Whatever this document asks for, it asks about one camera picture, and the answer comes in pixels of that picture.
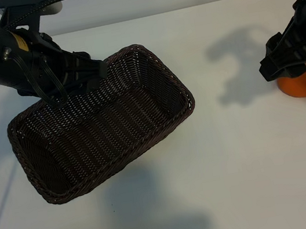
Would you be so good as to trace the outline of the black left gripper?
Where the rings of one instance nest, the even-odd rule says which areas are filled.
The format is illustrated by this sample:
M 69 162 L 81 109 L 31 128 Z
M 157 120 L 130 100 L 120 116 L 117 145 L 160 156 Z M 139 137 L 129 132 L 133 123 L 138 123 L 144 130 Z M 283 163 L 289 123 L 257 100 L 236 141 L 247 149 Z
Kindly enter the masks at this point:
M 106 63 L 86 52 L 66 52 L 50 36 L 26 29 L 11 32 L 17 49 L 10 58 L 25 78 L 17 88 L 20 96 L 38 97 L 51 107 L 64 106 L 71 96 L 99 88 L 107 77 Z

